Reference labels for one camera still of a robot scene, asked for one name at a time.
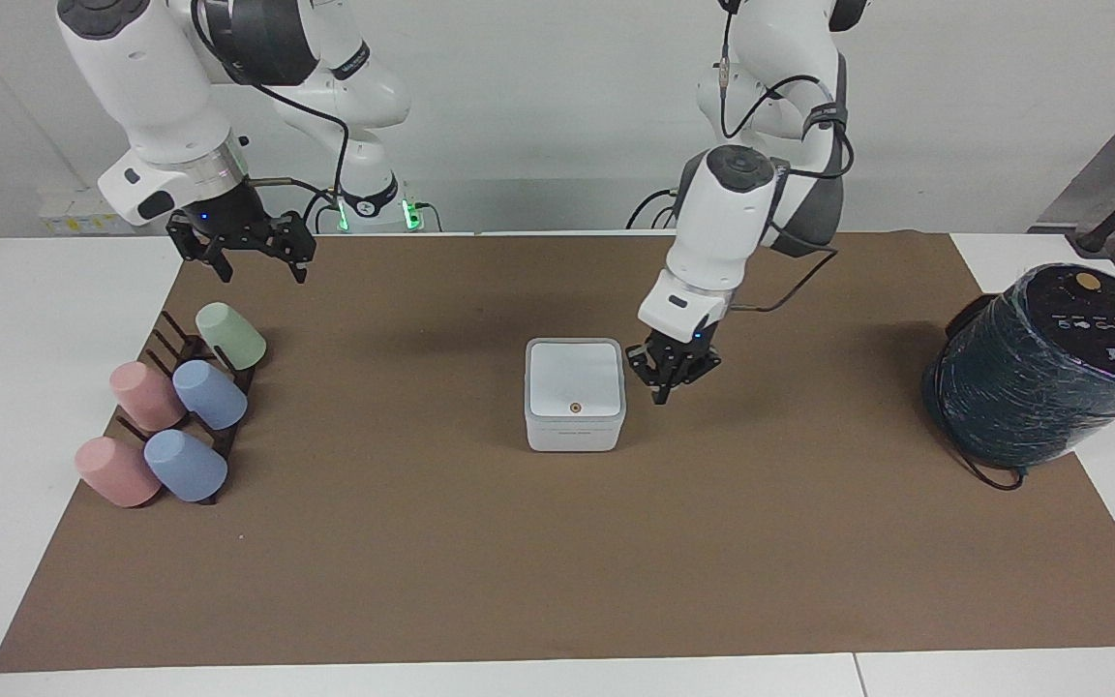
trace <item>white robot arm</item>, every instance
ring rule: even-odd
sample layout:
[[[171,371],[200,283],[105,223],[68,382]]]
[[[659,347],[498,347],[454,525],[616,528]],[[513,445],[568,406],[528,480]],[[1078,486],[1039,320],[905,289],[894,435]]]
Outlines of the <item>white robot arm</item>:
[[[678,234],[639,306],[653,331],[627,350],[658,405],[720,365],[712,335],[757,246],[792,256],[832,251],[841,175],[853,164],[842,164],[853,151],[845,61],[832,31],[854,26],[864,0],[721,4],[737,21],[727,21],[723,59],[700,84],[699,101],[723,145],[686,165],[673,206]],[[727,114],[744,115],[727,123]]]
[[[261,206],[230,120],[212,106],[205,48],[235,83],[283,93],[283,119],[346,155],[334,191],[359,229],[410,226],[367,130],[406,119],[410,97],[369,59],[345,0],[59,0],[57,13],[85,80],[128,134],[128,154],[98,187],[130,224],[177,209],[167,230],[185,260],[230,281],[222,251],[258,250],[302,282],[316,251],[297,213]]]

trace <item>brown mat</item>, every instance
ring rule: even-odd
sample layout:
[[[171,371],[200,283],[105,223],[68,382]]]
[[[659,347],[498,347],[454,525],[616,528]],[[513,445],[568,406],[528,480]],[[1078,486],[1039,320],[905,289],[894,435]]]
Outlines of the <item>brown mat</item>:
[[[306,287],[235,256],[271,340],[215,507],[81,485],[0,671],[1115,645],[1115,524],[1078,459],[979,484],[921,415],[978,294],[942,235],[841,235],[784,310],[620,448],[534,454],[535,336],[646,335],[668,239],[322,239]],[[811,261],[760,253],[744,301]]]

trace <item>white box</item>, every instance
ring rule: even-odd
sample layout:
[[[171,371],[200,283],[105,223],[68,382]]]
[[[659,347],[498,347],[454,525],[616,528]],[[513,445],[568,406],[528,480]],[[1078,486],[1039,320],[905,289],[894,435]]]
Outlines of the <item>white box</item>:
[[[613,449],[628,416],[622,348],[612,339],[532,339],[523,403],[533,451]]]

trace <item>table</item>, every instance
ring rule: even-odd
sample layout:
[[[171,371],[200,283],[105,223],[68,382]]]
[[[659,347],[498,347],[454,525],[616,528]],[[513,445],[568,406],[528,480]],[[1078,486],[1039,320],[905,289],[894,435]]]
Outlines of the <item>table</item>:
[[[1076,261],[1059,238],[956,235],[979,285]],[[0,640],[178,267],[168,239],[0,239]],[[1115,516],[1115,425],[1079,447]],[[251,667],[0,676],[0,694],[1105,694],[1115,649],[711,660]]]

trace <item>green led light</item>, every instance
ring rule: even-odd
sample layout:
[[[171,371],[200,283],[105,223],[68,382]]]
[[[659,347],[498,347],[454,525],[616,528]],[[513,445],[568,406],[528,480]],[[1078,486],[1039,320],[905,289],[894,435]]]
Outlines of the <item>green led light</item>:
[[[424,220],[420,217],[420,212],[416,211],[416,206],[413,206],[411,202],[407,199],[403,200],[403,215],[407,217],[407,230],[419,230],[420,225],[424,224]]]

